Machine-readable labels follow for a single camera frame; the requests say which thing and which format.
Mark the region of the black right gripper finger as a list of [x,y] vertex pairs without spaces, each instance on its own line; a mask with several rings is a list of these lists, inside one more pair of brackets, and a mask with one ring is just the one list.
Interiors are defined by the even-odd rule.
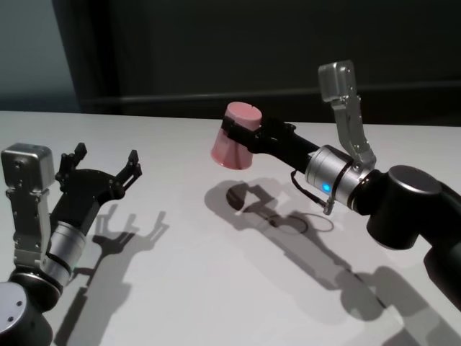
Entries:
[[234,119],[225,116],[221,128],[229,139],[246,148],[265,148],[267,144],[263,134],[265,122],[265,119],[262,118],[261,124],[256,130],[249,130],[239,125]]

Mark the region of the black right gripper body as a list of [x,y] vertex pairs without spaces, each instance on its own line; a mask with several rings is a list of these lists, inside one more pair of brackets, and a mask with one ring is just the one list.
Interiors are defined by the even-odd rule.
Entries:
[[248,147],[253,154],[268,154],[278,158],[295,170],[306,170],[309,154],[319,146],[300,137],[296,126],[274,118],[265,117]]

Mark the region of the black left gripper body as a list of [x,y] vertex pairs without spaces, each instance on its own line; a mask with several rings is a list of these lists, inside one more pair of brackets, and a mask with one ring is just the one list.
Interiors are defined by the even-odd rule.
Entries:
[[121,181],[111,174],[94,169],[59,172],[56,180],[62,195],[50,214],[53,229],[61,222],[86,235],[99,209],[105,203],[125,196]]

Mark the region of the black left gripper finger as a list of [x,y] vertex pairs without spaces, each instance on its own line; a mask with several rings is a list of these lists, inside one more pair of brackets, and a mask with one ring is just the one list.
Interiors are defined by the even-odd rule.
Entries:
[[78,143],[72,153],[61,155],[61,162],[57,172],[57,182],[60,184],[61,192],[66,191],[66,185],[70,180],[70,174],[87,154],[85,143]]
[[128,156],[126,165],[115,176],[115,187],[119,191],[125,192],[141,175],[142,169],[139,163],[138,152],[132,150]]

